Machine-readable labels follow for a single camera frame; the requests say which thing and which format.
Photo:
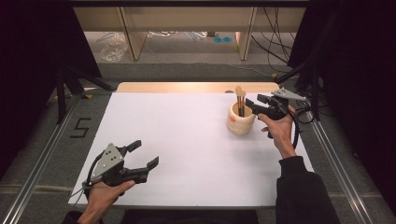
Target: white surface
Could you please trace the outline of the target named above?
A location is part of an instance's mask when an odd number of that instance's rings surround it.
[[[257,93],[247,98],[256,101]],[[81,170],[81,189],[94,158],[108,143],[142,146],[125,156],[125,167],[145,167],[160,157],[148,182],[134,186],[115,205],[152,207],[273,206],[281,159],[273,140],[255,120],[246,135],[230,133],[227,111],[231,93],[113,93]],[[296,148],[313,171],[301,139]],[[78,195],[69,203],[74,204]],[[84,196],[79,205],[87,203]]]

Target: human hand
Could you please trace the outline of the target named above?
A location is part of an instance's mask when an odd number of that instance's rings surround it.
[[[133,180],[124,182],[116,187],[110,187],[104,182],[94,184],[88,199],[88,206],[78,219],[78,223],[97,223],[120,195],[133,187],[134,184]]]
[[[293,113],[295,112],[295,109],[291,105],[289,105],[289,110]],[[262,132],[271,133],[274,138],[274,144],[283,159],[297,155],[291,144],[291,127],[293,119],[289,114],[285,118],[279,120],[272,120],[264,114],[259,114],[258,118],[267,125],[267,127],[262,128]]]

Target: white cup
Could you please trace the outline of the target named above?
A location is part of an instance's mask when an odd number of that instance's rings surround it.
[[[251,109],[244,106],[245,116],[238,116],[238,103],[230,106],[227,116],[227,129],[235,134],[247,134],[253,128],[253,123],[256,115],[252,113]]]

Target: plastic bag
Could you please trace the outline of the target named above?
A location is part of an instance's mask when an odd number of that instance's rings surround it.
[[[108,45],[102,49],[100,57],[112,63],[119,63],[127,49],[125,40],[119,34],[116,34],[111,38]]]

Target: sleeve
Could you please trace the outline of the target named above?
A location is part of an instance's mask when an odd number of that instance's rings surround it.
[[[82,213],[78,211],[71,211],[66,214],[62,224],[78,224],[77,220],[81,217]]]
[[[321,177],[308,172],[303,157],[279,161],[276,224],[340,223]]]

